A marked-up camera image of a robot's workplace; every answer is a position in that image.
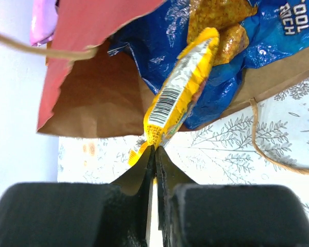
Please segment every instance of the plastic packaging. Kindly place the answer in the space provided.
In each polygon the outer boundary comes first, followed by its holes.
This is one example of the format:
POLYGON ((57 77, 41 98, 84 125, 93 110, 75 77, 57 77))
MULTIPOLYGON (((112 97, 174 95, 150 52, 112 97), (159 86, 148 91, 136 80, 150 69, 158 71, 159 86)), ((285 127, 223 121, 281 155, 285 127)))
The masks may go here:
POLYGON ((129 164, 134 165, 146 146, 165 146, 180 129, 200 97, 219 45, 215 28, 205 28, 178 56, 179 61, 144 116, 144 135, 138 151, 132 149, 129 164))
MULTIPOLYGON (((220 65, 213 67, 202 95, 184 123, 189 129, 220 117, 241 85, 243 68, 259 68, 309 46, 309 0, 250 0, 243 3, 235 0, 206 0, 206 2, 207 6, 216 9, 213 11, 206 8, 207 15, 223 28, 220 30, 222 39, 215 62, 220 65), (236 15, 231 20, 223 16, 224 13, 229 13, 227 16, 230 16, 230 13, 240 10, 239 4, 240 7, 245 7, 242 11, 244 15, 236 15), (232 40, 226 39, 226 44, 233 41, 236 45, 229 52, 222 50, 226 47, 223 45, 225 40, 223 32, 233 27, 224 29, 225 18, 230 25, 240 26, 238 28, 240 38, 237 38, 230 29, 231 34, 228 37, 232 37, 232 40)), ((187 45, 189 16, 193 16, 192 10, 198 10, 199 6, 190 7, 190 2, 187 0, 166 1, 153 13, 121 29, 115 35, 115 42, 109 54, 114 55, 128 46, 142 79, 155 94, 158 93, 173 70, 177 55, 187 45)))
POLYGON ((40 46, 53 40, 58 20, 56 1, 34 1, 30 33, 30 43, 32 46, 40 46))

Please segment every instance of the yellow wrapper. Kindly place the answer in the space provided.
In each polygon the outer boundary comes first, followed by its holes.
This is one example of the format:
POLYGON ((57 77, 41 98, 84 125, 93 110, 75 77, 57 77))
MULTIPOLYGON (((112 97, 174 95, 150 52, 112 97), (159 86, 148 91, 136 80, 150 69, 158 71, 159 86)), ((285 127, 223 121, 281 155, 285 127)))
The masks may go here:
POLYGON ((205 28, 179 55, 175 68, 144 116, 145 140, 130 151, 133 166, 148 145, 165 146, 180 129, 201 95, 219 45, 215 28, 205 28))

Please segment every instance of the tablecloth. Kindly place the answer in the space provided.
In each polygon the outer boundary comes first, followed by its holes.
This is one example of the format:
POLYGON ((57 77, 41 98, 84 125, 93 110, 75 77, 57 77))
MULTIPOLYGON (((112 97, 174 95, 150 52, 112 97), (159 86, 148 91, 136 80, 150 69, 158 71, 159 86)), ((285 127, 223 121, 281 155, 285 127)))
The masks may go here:
MULTIPOLYGON (((309 167, 309 78, 258 104, 256 142, 271 158, 309 167)), ((299 196, 309 217, 309 175, 260 157, 251 143, 251 107, 202 130, 177 133, 165 148, 200 184, 281 184, 299 196)), ((137 136, 59 138, 58 181, 109 183, 124 173, 137 136)))

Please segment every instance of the barcode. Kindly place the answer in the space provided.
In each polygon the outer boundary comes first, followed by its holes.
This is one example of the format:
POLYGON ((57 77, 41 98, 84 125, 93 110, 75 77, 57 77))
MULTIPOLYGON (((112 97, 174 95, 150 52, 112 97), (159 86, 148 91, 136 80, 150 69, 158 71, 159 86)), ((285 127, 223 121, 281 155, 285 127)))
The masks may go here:
POLYGON ((179 67, 179 69, 184 69, 187 67, 187 64, 189 63, 191 59, 191 56, 190 55, 187 55, 186 57, 184 57, 181 61, 181 67, 179 67))
POLYGON ((149 124, 163 128, 173 111, 183 89, 164 88, 149 116, 149 124))

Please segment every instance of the twine handle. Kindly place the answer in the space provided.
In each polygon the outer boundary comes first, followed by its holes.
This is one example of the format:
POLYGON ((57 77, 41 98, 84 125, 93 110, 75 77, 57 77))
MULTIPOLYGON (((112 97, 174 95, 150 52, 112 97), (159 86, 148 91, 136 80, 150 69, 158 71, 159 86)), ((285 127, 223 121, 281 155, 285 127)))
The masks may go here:
POLYGON ((32 47, 22 44, 11 38, 5 37, 1 34, 0 34, 0 43, 15 50, 20 50, 31 54, 43 55, 49 58, 67 59, 69 61, 87 60, 93 58, 97 52, 96 46, 88 46, 86 47, 86 51, 66 51, 66 50, 32 47))
POLYGON ((263 158, 265 158, 266 160, 270 161, 271 163, 282 167, 286 170, 292 171, 292 172, 296 172, 296 173, 300 173, 303 175, 309 175, 309 168, 298 168, 298 167, 292 167, 290 165, 287 164, 283 164, 277 161, 274 161, 272 158, 268 157, 264 152, 261 151, 261 149, 258 147, 258 145, 256 144, 255 138, 256 138, 256 128, 258 126, 258 122, 259 122, 259 110, 258 110, 258 105, 256 104, 256 101, 254 98, 249 100, 251 106, 252 106, 252 111, 253 111, 253 115, 254 115, 254 119, 253 119, 253 126, 252 126, 252 144, 255 148, 255 150, 259 153, 259 155, 261 155, 263 158))

